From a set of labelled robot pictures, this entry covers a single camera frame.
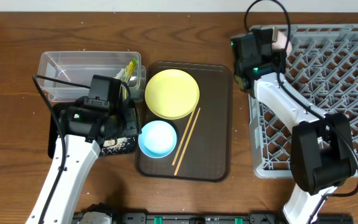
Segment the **pink white bowl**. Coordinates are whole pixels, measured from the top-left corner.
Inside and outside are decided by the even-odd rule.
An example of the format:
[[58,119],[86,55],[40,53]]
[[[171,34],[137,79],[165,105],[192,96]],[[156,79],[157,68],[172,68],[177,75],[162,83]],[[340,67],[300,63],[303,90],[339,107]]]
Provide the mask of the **pink white bowl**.
[[[284,49],[287,40],[288,40],[288,38],[284,33],[278,32],[277,41],[272,44],[272,48],[274,50]],[[291,54],[291,52],[292,52],[292,45],[289,42],[288,45],[287,45],[287,49],[286,49],[287,57]]]

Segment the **pile of rice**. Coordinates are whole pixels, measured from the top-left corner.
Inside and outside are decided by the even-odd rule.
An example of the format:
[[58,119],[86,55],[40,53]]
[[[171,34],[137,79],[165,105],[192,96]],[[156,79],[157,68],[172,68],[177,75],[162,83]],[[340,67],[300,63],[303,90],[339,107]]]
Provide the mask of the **pile of rice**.
[[137,142],[135,137],[108,140],[104,142],[100,155],[110,156],[116,154],[130,154],[135,151],[136,144]]

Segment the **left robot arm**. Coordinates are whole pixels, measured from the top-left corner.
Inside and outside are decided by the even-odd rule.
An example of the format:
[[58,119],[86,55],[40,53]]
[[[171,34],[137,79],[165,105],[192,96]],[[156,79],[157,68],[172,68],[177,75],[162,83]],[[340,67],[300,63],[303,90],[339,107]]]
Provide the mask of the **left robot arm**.
[[51,113],[52,164],[28,223],[70,223],[85,180],[99,156],[135,151],[139,112],[124,80],[94,75],[88,95],[45,104]]

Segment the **light blue bowl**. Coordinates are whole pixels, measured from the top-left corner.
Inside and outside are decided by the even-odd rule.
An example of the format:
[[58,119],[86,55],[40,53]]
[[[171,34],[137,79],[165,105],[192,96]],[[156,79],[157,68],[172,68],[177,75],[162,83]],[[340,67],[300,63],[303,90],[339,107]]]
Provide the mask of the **light blue bowl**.
[[176,144],[177,132],[170,123],[162,120],[147,123],[138,138],[140,150],[153,159],[168,156]]

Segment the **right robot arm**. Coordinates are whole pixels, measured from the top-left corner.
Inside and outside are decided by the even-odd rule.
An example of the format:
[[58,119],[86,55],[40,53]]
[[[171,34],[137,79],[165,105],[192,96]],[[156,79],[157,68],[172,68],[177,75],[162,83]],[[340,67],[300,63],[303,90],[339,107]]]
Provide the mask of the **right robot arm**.
[[[290,170],[295,188],[282,209],[285,223],[315,223],[336,189],[356,175],[349,120],[309,102],[284,76],[290,41],[274,27],[231,37],[234,78],[240,89],[267,106],[291,132]],[[350,197],[355,189],[341,194]]]

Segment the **green snack wrapper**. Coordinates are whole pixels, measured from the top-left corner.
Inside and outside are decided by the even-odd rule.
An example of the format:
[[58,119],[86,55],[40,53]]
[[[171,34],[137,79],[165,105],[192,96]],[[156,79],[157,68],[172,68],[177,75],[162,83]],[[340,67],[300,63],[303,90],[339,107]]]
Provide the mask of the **green snack wrapper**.
[[132,74],[134,73],[134,70],[138,64],[138,61],[134,58],[131,60],[131,62],[125,67],[124,73],[122,76],[122,81],[128,83],[131,79]]

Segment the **white tissue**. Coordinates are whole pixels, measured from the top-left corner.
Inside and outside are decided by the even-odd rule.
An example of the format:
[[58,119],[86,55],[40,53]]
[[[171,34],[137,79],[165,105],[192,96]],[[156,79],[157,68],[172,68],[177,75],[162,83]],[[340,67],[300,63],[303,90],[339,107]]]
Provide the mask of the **white tissue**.
[[124,77],[124,73],[125,73],[125,70],[122,68],[114,78],[118,79],[118,80],[122,80],[123,77]]

